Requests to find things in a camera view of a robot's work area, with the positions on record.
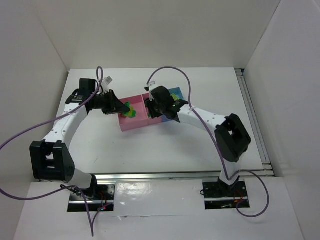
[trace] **white tabletop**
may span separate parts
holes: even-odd
[[[144,94],[149,76],[156,68],[104,69],[113,82],[110,88],[121,98]],[[262,169],[262,161],[249,121],[243,96],[233,68],[182,68],[192,86],[194,106],[219,115],[237,114],[252,143],[242,157],[242,169]],[[80,78],[96,78],[95,69],[71,69],[58,114],[65,101],[79,87]],[[188,84],[184,76],[165,69],[154,76],[166,88],[180,87],[185,98]],[[87,173],[154,173],[220,171],[217,151],[209,135],[174,121],[122,132],[117,115],[93,110],[82,122],[70,145],[78,169]]]
[[[130,182],[135,188],[116,188],[114,212],[100,213],[94,224],[93,239],[303,240],[283,179],[264,177],[263,180],[269,189],[270,205],[256,218],[242,217],[235,209],[205,210],[198,180]],[[241,208],[241,211],[257,214],[266,205],[266,193],[257,178],[245,181],[250,208]],[[59,185],[33,182],[28,197],[46,194]],[[132,195],[137,188],[143,193],[141,196]],[[153,191],[148,194],[143,191],[146,188]],[[14,240],[92,239],[87,213],[67,212],[69,196],[66,190],[26,201]]]

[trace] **gray wall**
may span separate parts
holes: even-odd
[[[58,108],[67,70],[25,0],[0,1],[0,142]],[[0,187],[26,197],[33,180],[29,146],[47,127],[27,133],[0,153]],[[0,194],[0,238],[13,239],[24,202]]]
[[[280,0],[31,0],[69,69],[244,68]]]
[[[320,223],[319,4],[282,0],[244,72],[306,240],[319,239]]]

